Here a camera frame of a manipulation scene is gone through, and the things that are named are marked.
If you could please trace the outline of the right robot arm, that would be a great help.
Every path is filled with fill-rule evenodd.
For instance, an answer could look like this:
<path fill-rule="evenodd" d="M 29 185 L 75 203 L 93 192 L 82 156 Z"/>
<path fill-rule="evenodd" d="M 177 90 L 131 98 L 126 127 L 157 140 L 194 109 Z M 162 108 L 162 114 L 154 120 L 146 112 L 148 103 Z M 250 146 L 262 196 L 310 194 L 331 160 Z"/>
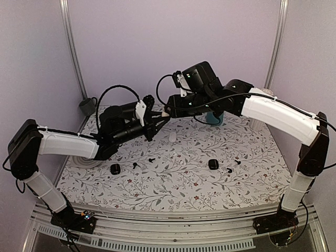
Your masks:
<path fill-rule="evenodd" d="M 291 222 L 315 178 L 326 168 L 329 147 L 326 115 L 303 111 L 239 79 L 222 85 L 206 61 L 169 76 L 180 89 L 180 94 L 162 103 L 171 118 L 193 117 L 206 112 L 218 117 L 229 112 L 261 121 L 301 142 L 297 169 L 277 213 L 271 218 L 276 229 L 284 228 Z"/>

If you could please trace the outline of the white earbud charging case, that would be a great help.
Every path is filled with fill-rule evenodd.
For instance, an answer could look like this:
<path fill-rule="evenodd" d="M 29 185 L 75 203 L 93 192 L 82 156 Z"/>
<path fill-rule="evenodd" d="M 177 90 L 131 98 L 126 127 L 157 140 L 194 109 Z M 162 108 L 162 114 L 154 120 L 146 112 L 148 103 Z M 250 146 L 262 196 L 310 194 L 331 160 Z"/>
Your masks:
<path fill-rule="evenodd" d="M 169 114 L 168 114 L 168 113 L 166 113 L 165 111 L 162 111 L 162 113 L 161 113 L 161 116 L 162 116 L 162 117 L 168 117 L 168 116 L 169 116 Z"/>

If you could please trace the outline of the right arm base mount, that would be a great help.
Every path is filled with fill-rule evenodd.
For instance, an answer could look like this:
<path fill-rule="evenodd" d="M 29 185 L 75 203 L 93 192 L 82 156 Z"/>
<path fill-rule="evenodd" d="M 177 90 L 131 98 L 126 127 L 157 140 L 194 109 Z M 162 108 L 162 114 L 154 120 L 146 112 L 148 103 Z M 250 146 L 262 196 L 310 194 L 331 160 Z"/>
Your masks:
<path fill-rule="evenodd" d="M 298 224 L 299 221 L 295 213 L 275 213 L 253 219 L 253 228 L 257 234 L 275 232 L 281 229 L 295 227 Z"/>

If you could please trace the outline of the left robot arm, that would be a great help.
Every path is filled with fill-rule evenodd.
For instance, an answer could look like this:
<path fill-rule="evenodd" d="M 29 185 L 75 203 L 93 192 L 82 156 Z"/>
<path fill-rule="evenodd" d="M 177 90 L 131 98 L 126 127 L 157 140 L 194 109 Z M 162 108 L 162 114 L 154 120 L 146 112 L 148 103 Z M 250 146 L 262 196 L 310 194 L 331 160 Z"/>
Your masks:
<path fill-rule="evenodd" d="M 40 127 L 28 119 L 8 145 L 8 171 L 43 200 L 61 223 L 73 228 L 78 216 L 66 197 L 39 171 L 38 156 L 55 154 L 105 161 L 127 141 L 140 136 L 151 141 L 170 119 L 153 111 L 153 105 L 154 98 L 148 95 L 138 102 L 109 106 L 99 115 L 98 132 L 91 136 Z"/>

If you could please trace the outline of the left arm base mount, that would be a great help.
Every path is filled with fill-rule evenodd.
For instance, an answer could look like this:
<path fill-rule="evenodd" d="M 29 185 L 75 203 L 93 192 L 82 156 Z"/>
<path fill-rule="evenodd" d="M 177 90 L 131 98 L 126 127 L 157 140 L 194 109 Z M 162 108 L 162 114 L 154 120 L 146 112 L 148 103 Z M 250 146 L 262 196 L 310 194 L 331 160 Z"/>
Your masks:
<path fill-rule="evenodd" d="M 72 209 L 63 209 L 59 213 L 53 212 L 51 224 L 86 234 L 93 234 L 97 219 L 91 215 L 81 215 Z"/>

